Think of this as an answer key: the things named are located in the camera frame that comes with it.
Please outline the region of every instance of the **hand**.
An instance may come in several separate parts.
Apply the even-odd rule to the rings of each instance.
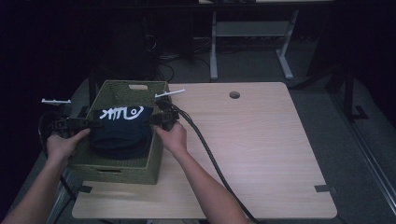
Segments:
[[[77,143],[90,133],[84,129],[71,138],[64,139],[58,134],[53,134],[47,140],[48,162],[56,162],[66,167],[71,156],[76,154]]]
[[[154,131],[161,137],[163,145],[174,155],[174,157],[187,153],[187,131],[178,121],[170,132],[163,130],[157,125],[154,125]]]

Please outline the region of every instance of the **folded shirt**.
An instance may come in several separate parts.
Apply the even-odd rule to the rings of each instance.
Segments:
[[[97,155],[128,160],[150,149],[152,130],[148,120],[153,112],[148,106],[114,107],[94,110],[93,119],[103,122],[103,128],[92,129],[91,149]]]

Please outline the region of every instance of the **green woven basket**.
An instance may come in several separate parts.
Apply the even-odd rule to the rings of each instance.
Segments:
[[[99,90],[87,119],[93,110],[130,105],[151,106],[153,114],[159,112],[154,95],[169,91],[166,82],[107,80]],[[157,183],[163,156],[163,144],[153,135],[150,150],[143,156],[130,160],[111,160],[94,154],[88,139],[78,144],[78,154],[68,168],[82,180],[129,184]]]

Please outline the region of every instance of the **tabletop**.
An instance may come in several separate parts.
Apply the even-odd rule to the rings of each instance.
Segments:
[[[332,218],[337,214],[288,89],[283,83],[171,84],[172,101],[201,130],[229,185],[255,218]],[[230,92],[240,97],[233,99]],[[190,154],[218,181],[184,119]],[[205,218],[182,169],[165,150],[157,185],[85,181],[76,218]]]

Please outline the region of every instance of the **floor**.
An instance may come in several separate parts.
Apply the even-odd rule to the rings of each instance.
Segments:
[[[218,55],[219,79],[216,82],[284,82],[293,86],[306,79],[308,65],[315,49],[315,42],[292,42],[287,59],[290,69],[295,75],[293,80],[286,80],[276,58],[276,44],[261,47],[245,48],[232,54]],[[166,63],[171,66],[160,66],[165,79],[174,76],[171,83],[208,82],[209,54],[195,55],[194,62],[184,59]],[[339,94],[329,94],[324,86],[325,77],[313,85],[300,91],[290,91],[291,98],[297,108],[304,129],[317,157],[318,164],[327,184],[336,192],[332,195],[338,210],[338,216],[328,220],[266,220],[269,224],[294,223],[396,223],[396,216],[391,210],[380,187],[363,158],[361,144],[356,140],[349,123],[337,102],[342,98]],[[84,94],[84,84],[75,94]],[[388,123],[372,101],[370,94],[359,81],[355,81],[354,105],[361,105],[369,119],[357,120],[356,127],[370,147],[389,181],[396,186],[396,130]],[[16,202],[28,189],[40,168],[44,158],[40,156],[35,168],[26,180]],[[77,187],[80,180],[73,175],[68,177],[71,186]],[[49,222],[53,222],[60,214],[67,196],[61,194],[55,204]],[[57,223],[100,223],[97,220],[78,220],[71,216],[73,203],[66,206]],[[108,220],[111,223],[146,223],[146,220]]]

